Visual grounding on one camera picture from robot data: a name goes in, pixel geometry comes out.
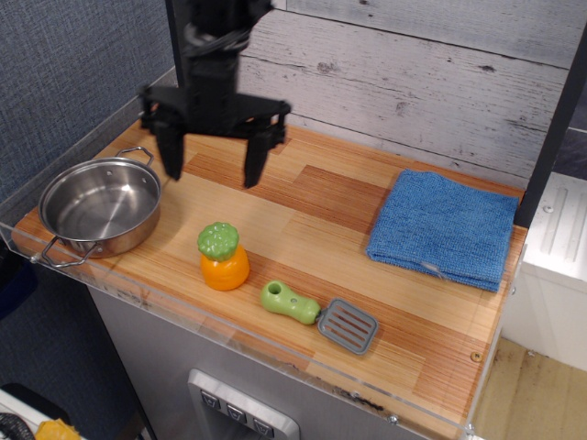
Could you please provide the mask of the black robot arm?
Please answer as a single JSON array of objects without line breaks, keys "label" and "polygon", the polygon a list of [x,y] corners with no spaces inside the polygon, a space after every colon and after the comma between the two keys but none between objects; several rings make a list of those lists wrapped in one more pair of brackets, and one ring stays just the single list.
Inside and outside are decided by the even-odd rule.
[{"label": "black robot arm", "polygon": [[269,1],[189,1],[172,14],[171,26],[185,23],[183,44],[174,47],[180,84],[146,86],[138,96],[141,125],[156,138],[173,179],[182,175],[187,134],[247,140],[247,188],[259,183],[270,150],[284,142],[290,105],[238,92],[239,55],[272,9]]}]

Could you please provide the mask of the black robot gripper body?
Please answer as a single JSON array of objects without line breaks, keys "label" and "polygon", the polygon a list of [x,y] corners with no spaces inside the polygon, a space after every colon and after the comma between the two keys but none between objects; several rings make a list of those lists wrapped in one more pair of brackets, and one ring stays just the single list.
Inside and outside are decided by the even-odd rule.
[{"label": "black robot gripper body", "polygon": [[266,135],[273,144],[284,142],[290,105],[238,91],[237,51],[185,56],[184,61],[182,87],[149,86],[140,91],[142,127],[151,133],[171,129],[222,138]]}]

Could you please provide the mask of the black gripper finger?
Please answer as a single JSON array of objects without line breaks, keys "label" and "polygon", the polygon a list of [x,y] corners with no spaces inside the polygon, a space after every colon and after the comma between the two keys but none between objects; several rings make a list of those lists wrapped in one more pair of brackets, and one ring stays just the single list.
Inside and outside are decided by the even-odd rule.
[{"label": "black gripper finger", "polygon": [[268,135],[257,135],[248,141],[244,164],[245,188],[253,188],[259,183],[270,149],[271,138]]},{"label": "black gripper finger", "polygon": [[183,172],[183,138],[185,131],[180,126],[156,126],[155,137],[166,174],[178,181]]}]

